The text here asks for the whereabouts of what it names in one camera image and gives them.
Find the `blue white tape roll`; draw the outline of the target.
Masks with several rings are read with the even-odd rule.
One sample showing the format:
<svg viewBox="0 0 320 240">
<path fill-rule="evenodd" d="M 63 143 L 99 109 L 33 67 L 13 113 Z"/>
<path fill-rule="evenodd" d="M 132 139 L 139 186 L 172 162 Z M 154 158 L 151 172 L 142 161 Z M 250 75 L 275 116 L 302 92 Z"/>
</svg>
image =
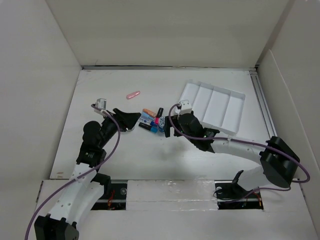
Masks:
<svg viewBox="0 0 320 240">
<path fill-rule="evenodd" d="M 158 127 L 159 127 L 160 129 L 164 129 L 165 124 L 166 124 L 166 117 L 165 117 L 165 116 L 161 116 L 161 117 L 158 119 Z"/>
</svg>

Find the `white divided organizer tray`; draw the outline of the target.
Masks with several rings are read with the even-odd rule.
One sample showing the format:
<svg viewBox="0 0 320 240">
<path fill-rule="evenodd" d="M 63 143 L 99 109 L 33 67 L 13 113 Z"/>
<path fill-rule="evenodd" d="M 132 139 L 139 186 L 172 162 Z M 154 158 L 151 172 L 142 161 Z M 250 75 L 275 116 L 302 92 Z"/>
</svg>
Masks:
<svg viewBox="0 0 320 240">
<path fill-rule="evenodd" d="M 205 128 L 237 135 L 246 95 L 204 82 L 188 82 L 180 101 L 188 100 L 195 117 Z"/>
</svg>

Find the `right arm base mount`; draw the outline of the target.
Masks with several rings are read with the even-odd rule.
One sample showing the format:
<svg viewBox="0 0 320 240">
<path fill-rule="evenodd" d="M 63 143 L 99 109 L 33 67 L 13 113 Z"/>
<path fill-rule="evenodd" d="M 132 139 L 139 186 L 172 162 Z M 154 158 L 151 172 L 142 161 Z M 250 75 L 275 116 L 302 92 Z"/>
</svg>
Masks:
<svg viewBox="0 0 320 240">
<path fill-rule="evenodd" d="M 213 197 L 217 199 L 218 210 L 263 210 L 259 192 L 249 194 L 242 188 L 239 178 L 244 170 L 239 171 L 232 180 L 215 180 Z"/>
</svg>

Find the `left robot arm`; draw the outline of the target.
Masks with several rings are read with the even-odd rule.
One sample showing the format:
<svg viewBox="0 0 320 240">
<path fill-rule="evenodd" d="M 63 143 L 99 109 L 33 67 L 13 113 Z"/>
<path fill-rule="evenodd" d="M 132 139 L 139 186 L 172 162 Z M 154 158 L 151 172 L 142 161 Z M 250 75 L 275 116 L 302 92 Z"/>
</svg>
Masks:
<svg viewBox="0 0 320 240">
<path fill-rule="evenodd" d="M 45 215 L 37 209 L 31 223 L 38 240 L 77 240 L 79 225 L 100 198 L 111 194 L 111 178 L 99 173 L 100 167 L 111 157 L 104 150 L 114 135 L 131 131 L 141 114 L 126 113 L 117 108 L 112 112 L 101 109 L 102 123 L 89 121 L 83 127 L 82 144 L 69 181 L 51 194 L 61 196 Z"/>
</svg>

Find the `black highlighter blue cap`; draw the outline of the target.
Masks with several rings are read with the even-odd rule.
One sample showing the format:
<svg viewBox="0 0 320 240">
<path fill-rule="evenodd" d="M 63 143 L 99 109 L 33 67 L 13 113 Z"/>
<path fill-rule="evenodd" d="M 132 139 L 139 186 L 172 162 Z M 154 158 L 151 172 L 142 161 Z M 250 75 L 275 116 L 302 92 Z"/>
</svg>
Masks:
<svg viewBox="0 0 320 240">
<path fill-rule="evenodd" d="M 152 132 L 152 133 L 157 133 L 158 132 L 158 129 L 156 127 L 148 125 L 148 124 L 145 124 L 143 122 L 140 122 L 138 124 L 138 126 L 143 128 L 144 130 L 147 130 L 147 131 Z"/>
</svg>

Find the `orange translucent eraser case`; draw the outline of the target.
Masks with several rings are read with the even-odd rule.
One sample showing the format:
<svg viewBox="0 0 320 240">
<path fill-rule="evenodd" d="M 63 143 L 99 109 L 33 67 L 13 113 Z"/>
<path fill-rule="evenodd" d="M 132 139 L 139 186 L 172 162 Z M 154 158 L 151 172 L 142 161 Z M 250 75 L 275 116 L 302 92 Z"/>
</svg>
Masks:
<svg viewBox="0 0 320 240">
<path fill-rule="evenodd" d="M 142 109 L 143 113 L 146 113 L 147 115 L 151 116 L 152 118 L 155 118 L 157 116 L 157 114 L 147 108 L 143 108 Z"/>
</svg>

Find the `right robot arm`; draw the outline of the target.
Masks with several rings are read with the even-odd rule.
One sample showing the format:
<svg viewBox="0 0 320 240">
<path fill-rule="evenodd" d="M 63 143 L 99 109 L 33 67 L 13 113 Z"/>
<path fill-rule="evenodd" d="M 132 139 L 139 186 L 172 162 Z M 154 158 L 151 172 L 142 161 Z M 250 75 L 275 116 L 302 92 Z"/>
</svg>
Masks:
<svg viewBox="0 0 320 240">
<path fill-rule="evenodd" d="M 164 132 L 167 138 L 171 128 L 174 128 L 176 137 L 187 135 L 188 141 L 198 150 L 228 154 L 257 163 L 253 169 L 240 169 L 236 173 L 231 191 L 237 197 L 268 184 L 288 189 L 300 163 L 299 157 L 280 137 L 272 136 L 263 143 L 232 138 L 217 129 L 203 127 L 193 113 L 166 116 Z"/>
</svg>

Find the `clear blue glue stick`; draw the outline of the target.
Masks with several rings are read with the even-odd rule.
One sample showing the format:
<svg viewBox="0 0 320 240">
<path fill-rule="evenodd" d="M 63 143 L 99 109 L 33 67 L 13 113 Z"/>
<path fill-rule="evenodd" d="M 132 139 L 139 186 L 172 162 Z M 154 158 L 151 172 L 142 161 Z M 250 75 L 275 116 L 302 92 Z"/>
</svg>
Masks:
<svg viewBox="0 0 320 240">
<path fill-rule="evenodd" d="M 150 126 L 154 126 L 155 125 L 155 122 L 154 122 L 153 119 L 145 119 L 145 118 L 140 117 L 139 118 L 139 122 L 143 123 L 143 124 L 146 124 L 146 125 L 150 125 Z"/>
</svg>

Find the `blue translucent eraser case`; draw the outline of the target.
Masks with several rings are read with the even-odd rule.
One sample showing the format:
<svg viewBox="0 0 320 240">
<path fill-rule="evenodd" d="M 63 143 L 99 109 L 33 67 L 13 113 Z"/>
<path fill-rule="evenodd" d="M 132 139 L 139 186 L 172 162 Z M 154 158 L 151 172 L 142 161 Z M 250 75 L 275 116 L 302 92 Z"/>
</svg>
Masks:
<svg viewBox="0 0 320 240">
<path fill-rule="evenodd" d="M 141 117 L 142 117 L 143 119 L 146 119 L 146 120 L 151 120 L 151 121 L 154 121 L 154 120 L 155 120 L 154 117 L 148 115 L 148 114 L 145 113 L 145 112 L 142 112 L 142 113 L 141 113 Z"/>
</svg>

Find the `pink translucent eraser case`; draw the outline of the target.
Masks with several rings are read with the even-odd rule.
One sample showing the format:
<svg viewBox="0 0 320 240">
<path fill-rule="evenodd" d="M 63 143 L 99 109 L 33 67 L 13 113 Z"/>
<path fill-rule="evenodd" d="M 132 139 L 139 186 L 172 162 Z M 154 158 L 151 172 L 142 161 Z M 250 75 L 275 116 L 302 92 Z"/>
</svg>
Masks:
<svg viewBox="0 0 320 240">
<path fill-rule="evenodd" d="M 135 91 L 135 92 L 132 92 L 132 93 L 129 93 L 126 95 L 126 99 L 127 100 L 130 100 L 132 98 L 135 98 L 136 96 L 138 96 L 141 92 L 138 90 L 138 91 Z"/>
</svg>

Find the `aluminium rail right edge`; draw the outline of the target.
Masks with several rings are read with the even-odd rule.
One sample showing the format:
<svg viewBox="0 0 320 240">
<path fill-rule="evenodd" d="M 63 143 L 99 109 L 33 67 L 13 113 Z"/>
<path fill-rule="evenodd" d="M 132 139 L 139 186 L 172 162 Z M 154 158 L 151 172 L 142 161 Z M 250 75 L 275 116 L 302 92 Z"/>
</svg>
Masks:
<svg viewBox="0 0 320 240">
<path fill-rule="evenodd" d="M 257 97 L 257 101 L 262 113 L 262 117 L 264 120 L 264 124 L 266 126 L 267 132 L 269 137 L 271 138 L 272 136 L 277 136 L 277 132 L 275 129 L 275 125 L 273 123 L 273 119 L 267 104 L 267 100 L 265 98 L 263 89 L 262 89 L 262 85 L 260 83 L 260 79 L 258 76 L 258 73 L 255 69 L 252 69 L 249 71 L 249 75 L 252 81 L 252 85 Z"/>
</svg>

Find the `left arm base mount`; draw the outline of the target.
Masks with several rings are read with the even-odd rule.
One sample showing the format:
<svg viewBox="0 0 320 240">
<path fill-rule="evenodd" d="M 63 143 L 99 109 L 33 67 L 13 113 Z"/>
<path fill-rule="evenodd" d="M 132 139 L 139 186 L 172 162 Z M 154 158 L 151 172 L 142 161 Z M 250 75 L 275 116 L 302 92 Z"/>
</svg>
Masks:
<svg viewBox="0 0 320 240">
<path fill-rule="evenodd" d="M 127 180 L 112 180 L 108 192 L 91 209 L 93 211 L 124 211 L 126 210 L 127 193 Z"/>
</svg>

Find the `black highlighter pink cap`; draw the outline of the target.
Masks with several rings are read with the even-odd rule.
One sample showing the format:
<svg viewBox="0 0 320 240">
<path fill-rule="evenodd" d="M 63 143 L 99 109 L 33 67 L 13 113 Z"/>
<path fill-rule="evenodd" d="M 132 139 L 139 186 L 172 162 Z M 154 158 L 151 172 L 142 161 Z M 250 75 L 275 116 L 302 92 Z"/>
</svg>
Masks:
<svg viewBox="0 0 320 240">
<path fill-rule="evenodd" d="M 160 121 L 160 118 L 162 117 L 162 115 L 163 115 L 163 111 L 164 111 L 164 109 L 162 108 L 162 107 L 160 107 L 159 109 L 158 109 L 158 112 L 157 112 L 157 114 L 156 114 L 156 117 L 155 117 L 155 124 L 159 124 L 159 121 Z"/>
</svg>

